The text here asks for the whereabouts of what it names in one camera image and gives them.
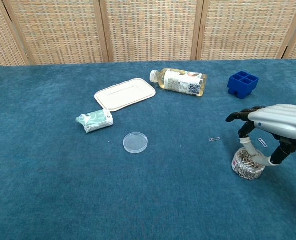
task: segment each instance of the plastic bottle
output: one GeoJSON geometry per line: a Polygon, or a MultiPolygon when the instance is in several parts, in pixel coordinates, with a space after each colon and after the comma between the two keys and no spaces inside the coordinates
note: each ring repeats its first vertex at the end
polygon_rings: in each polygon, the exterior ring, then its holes
{"type": "Polygon", "coordinates": [[[164,68],[150,72],[150,82],[158,83],[162,89],[201,97],[207,75],[184,70],[164,68]]]}

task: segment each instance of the petri dish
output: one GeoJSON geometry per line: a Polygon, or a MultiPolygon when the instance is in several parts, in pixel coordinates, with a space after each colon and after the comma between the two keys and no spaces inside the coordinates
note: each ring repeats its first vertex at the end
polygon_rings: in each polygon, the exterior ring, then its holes
{"type": "Polygon", "coordinates": [[[129,133],[123,139],[124,149],[132,154],[144,151],[148,146],[148,138],[140,132],[129,133]]]}

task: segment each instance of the blue carpet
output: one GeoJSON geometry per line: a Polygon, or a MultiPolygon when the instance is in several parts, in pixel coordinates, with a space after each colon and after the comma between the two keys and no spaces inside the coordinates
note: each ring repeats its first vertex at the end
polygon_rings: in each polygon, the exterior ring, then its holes
{"type": "MultiPolygon", "coordinates": [[[[296,105],[296,60],[0,67],[0,239],[296,239],[296,152],[253,181],[231,170],[243,122],[225,118],[275,104],[296,105]],[[75,121],[101,109],[97,91],[166,67],[207,74],[203,97],[149,83],[156,95],[113,126],[75,121]],[[239,71],[259,77],[245,99],[228,94],[239,71]],[[123,149],[131,132],[144,152],[123,149]]],[[[279,145],[251,138],[267,156],[279,145]]]]}

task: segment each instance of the silver paper clip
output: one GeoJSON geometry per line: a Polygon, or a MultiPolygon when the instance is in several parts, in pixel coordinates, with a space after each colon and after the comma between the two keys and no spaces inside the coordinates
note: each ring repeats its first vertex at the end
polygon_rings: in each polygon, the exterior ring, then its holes
{"type": "Polygon", "coordinates": [[[209,142],[214,142],[214,141],[217,141],[217,140],[220,140],[220,138],[219,137],[209,138],[209,142]]]}
{"type": "Polygon", "coordinates": [[[267,148],[268,145],[262,140],[262,138],[258,138],[258,141],[262,144],[263,147],[267,148]]]}

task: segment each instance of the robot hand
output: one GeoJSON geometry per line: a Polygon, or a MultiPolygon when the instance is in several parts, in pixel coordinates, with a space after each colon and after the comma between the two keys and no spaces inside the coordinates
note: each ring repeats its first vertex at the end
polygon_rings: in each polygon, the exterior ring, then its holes
{"type": "Polygon", "coordinates": [[[255,106],[230,114],[226,122],[243,120],[246,123],[238,131],[240,143],[252,160],[264,166],[279,165],[290,153],[296,150],[296,105],[278,104],[268,107],[255,106]],[[269,157],[258,155],[248,134],[258,128],[278,140],[280,146],[269,157]]]}

